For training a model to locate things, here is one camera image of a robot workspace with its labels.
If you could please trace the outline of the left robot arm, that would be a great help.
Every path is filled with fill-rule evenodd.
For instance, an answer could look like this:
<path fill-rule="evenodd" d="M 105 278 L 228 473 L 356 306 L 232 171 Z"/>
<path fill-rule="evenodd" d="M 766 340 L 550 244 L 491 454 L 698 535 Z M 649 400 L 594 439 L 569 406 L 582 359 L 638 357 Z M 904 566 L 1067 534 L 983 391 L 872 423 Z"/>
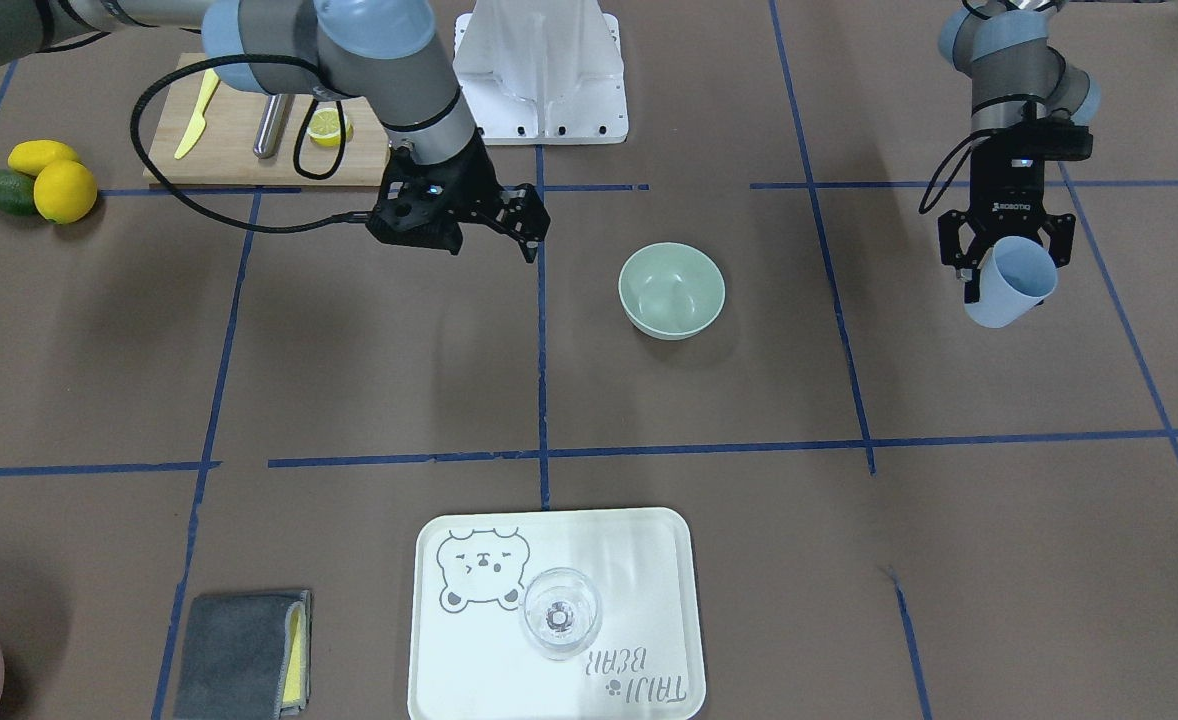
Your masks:
<path fill-rule="evenodd" d="M 941 263 L 962 282 L 967 309 L 982 297 L 981 267 L 1004 237 L 1072 260 L 1076 214 L 1043 205 L 1046 165 L 1091 158 L 1088 123 L 1101 88 L 1048 42 L 1061 1 L 964 1 L 946 20 L 938 51 L 969 79 L 969 136 L 955 147 L 969 170 L 968 205 L 938 218 Z"/>

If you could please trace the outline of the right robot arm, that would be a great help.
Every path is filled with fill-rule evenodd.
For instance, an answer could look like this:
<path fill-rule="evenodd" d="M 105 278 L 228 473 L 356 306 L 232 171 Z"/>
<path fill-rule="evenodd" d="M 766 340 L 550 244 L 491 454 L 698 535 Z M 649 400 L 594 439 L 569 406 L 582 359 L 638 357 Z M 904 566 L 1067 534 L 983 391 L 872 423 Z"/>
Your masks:
<path fill-rule="evenodd" d="M 199 33 L 205 58 L 138 95 L 130 138 L 176 199 L 185 193 L 147 156 L 138 124 L 163 90 L 214 70 L 241 92 L 364 100 L 388 136 L 373 209 L 287 225 L 289 235 L 360 224 L 385 245 L 457 255 L 462 227 L 475 224 L 537 260 L 551 225 L 542 196 L 498 181 L 426 1 L 0 1 L 0 67 L 90 37 L 165 27 Z"/>

